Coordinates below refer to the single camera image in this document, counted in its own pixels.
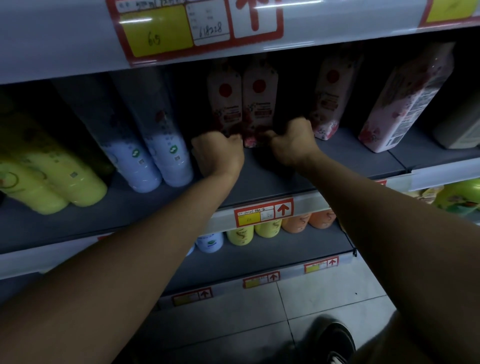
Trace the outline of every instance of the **hand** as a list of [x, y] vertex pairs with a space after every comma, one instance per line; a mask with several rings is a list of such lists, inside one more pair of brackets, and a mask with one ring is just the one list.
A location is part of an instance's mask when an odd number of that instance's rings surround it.
[[245, 156], [240, 135], [226, 138], [221, 132], [207, 132], [192, 139], [192, 154], [204, 177], [227, 175], [236, 182]]
[[314, 155], [323, 155], [315, 142], [312, 125], [305, 118], [295, 118], [287, 124], [287, 132], [278, 135], [273, 130], [264, 134], [278, 161], [288, 167], [297, 168], [301, 162]]

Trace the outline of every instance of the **pink packaging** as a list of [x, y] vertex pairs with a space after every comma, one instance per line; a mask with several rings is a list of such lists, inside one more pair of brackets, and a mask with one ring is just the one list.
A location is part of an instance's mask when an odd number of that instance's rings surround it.
[[310, 113], [316, 138], [328, 140], [338, 129], [362, 61], [359, 50], [347, 43], [322, 62]]
[[378, 153], [400, 142], [452, 73], [454, 45], [431, 43], [394, 69], [360, 132], [362, 143]]
[[275, 112], [277, 71], [266, 53], [254, 54], [243, 74], [243, 121], [245, 147], [257, 146], [258, 134], [272, 128]]
[[215, 129], [224, 135], [242, 133], [241, 77], [227, 58], [213, 61], [207, 76], [208, 100], [212, 108]]

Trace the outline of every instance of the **red circle logo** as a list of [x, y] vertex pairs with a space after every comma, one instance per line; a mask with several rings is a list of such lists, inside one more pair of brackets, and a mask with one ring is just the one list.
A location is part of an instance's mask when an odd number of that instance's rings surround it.
[[259, 94], [261, 92], [264, 92], [265, 89], [267, 88], [267, 84], [265, 83], [264, 80], [256, 80], [254, 83], [253, 83], [253, 90]]
[[232, 94], [232, 86], [229, 84], [221, 84], [218, 93], [223, 97], [229, 97]]
[[334, 84], [340, 79], [340, 74], [338, 73], [337, 70], [330, 70], [327, 73], [327, 81], [330, 82], [331, 84]]

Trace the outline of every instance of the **forearm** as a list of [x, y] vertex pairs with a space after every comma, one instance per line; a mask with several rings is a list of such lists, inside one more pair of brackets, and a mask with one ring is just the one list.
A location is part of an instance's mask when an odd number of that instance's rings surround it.
[[201, 180], [7, 303], [0, 312], [0, 362], [111, 363], [234, 182], [217, 175]]
[[[474, 292], [480, 229], [361, 177], [321, 153], [298, 170], [338, 215], [404, 317], [442, 354], [454, 349], [472, 353], [473, 341], [465, 337], [476, 336], [471, 320], [479, 304]], [[463, 310], [453, 315], [458, 297], [464, 297]]]

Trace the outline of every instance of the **yellow bottle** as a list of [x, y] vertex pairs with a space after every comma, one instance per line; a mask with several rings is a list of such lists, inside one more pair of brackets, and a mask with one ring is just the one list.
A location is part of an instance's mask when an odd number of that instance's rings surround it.
[[93, 205], [107, 193], [107, 186], [92, 169], [27, 113], [0, 116], [0, 145], [24, 166], [44, 173], [52, 189], [77, 206]]
[[234, 245], [247, 245], [253, 239], [253, 226], [227, 231], [227, 238]]
[[0, 191], [42, 214], [54, 214], [68, 201], [53, 192], [30, 169], [0, 152]]
[[262, 238], [273, 238], [282, 226], [282, 219], [263, 222], [255, 225], [255, 232]]

